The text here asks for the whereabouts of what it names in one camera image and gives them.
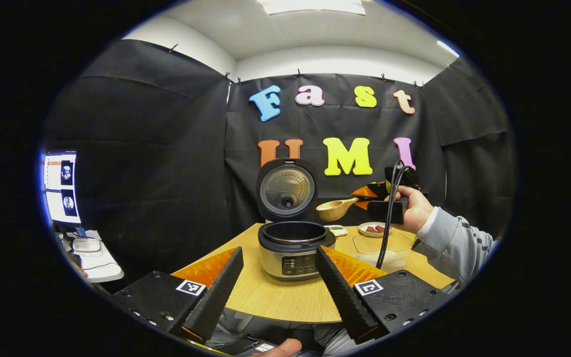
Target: rice cooker lid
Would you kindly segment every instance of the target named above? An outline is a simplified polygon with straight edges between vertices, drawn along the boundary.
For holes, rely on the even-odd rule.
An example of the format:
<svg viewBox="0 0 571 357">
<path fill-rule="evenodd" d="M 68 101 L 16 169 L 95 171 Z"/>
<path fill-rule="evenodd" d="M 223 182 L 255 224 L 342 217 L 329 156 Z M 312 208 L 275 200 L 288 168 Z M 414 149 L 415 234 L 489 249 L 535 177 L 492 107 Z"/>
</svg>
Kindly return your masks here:
<svg viewBox="0 0 571 357">
<path fill-rule="evenodd" d="M 301 159 L 274 159 L 261 167 L 257 205 L 261 217 L 273 222 L 297 220 L 317 196 L 314 166 Z"/>
</svg>

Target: gray jacket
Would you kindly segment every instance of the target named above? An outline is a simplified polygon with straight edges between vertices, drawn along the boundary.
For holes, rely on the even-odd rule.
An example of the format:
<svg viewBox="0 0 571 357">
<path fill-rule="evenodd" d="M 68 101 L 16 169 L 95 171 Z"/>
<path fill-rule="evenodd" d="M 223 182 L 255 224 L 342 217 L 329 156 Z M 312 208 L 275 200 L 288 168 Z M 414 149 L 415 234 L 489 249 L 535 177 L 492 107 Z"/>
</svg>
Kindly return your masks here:
<svg viewBox="0 0 571 357">
<path fill-rule="evenodd" d="M 434 208 L 415 237 L 412 249 L 426 256 L 440 273 L 457 280 L 462 289 L 497 245 L 490 234 L 470 226 L 464 217 L 453 217 L 439 207 Z"/>
</svg>

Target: wooden spoon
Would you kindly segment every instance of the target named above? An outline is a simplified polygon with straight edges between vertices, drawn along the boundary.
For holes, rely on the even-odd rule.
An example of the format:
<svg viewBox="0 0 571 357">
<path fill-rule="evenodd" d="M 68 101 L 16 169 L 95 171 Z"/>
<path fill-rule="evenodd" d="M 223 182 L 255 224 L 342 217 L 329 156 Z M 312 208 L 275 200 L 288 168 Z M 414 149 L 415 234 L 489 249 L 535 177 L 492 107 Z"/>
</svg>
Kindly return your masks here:
<svg viewBox="0 0 571 357">
<path fill-rule="evenodd" d="M 358 197 L 351 199 L 339 199 L 337 201 L 329 201 L 317 206 L 317 213 L 320 219 L 326 222 L 336 221 L 347 213 L 347 208 L 358 201 Z"/>
</svg>

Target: computer monitor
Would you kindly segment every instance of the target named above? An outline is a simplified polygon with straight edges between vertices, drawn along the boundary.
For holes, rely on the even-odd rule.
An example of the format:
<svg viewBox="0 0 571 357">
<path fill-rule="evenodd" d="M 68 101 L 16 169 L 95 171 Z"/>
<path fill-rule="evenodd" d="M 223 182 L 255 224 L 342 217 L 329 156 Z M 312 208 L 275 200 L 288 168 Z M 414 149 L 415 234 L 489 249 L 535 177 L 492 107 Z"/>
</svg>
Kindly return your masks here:
<svg viewBox="0 0 571 357">
<path fill-rule="evenodd" d="M 76 150 L 47 151 L 43 160 L 43 185 L 50 219 L 61 229 L 81 227 L 76 204 Z"/>
</svg>

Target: rice cooker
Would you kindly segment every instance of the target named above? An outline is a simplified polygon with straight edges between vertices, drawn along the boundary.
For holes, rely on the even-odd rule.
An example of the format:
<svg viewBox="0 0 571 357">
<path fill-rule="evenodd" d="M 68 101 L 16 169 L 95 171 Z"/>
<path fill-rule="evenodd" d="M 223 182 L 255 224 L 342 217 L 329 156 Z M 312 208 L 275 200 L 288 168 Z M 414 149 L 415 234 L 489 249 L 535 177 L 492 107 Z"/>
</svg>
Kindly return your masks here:
<svg viewBox="0 0 571 357">
<path fill-rule="evenodd" d="M 259 228 L 263 270 L 281 281 L 299 281 L 319 275 L 315 265 L 318 246 L 334 248 L 335 235 L 304 213 L 317 197 L 314 166 L 300 159 L 275 159 L 261 167 L 257 204 L 271 223 Z"/>
</svg>

